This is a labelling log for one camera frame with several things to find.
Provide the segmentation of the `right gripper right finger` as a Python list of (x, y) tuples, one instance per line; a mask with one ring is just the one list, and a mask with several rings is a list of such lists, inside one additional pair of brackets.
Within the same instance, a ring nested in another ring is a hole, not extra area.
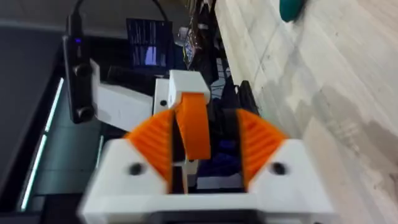
[(274, 223), (337, 223), (338, 216), (315, 158), (258, 115), (239, 109), (243, 185), (264, 220)]

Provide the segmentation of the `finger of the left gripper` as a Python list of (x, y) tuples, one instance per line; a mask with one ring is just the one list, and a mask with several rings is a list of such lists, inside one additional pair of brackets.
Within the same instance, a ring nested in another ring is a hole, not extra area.
[(155, 81), (153, 113), (171, 109), (189, 160), (211, 157), (207, 104), (211, 94), (200, 72), (170, 70)]
[(197, 184), (199, 160), (185, 160), (182, 164), (184, 193), (189, 193), (190, 188)]

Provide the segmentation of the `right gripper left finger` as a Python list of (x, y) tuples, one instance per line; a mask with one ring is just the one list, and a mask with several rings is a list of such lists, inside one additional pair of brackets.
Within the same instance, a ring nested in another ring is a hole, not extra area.
[(139, 222), (146, 199), (171, 191), (173, 122), (165, 110), (106, 143), (77, 211), (83, 223)]

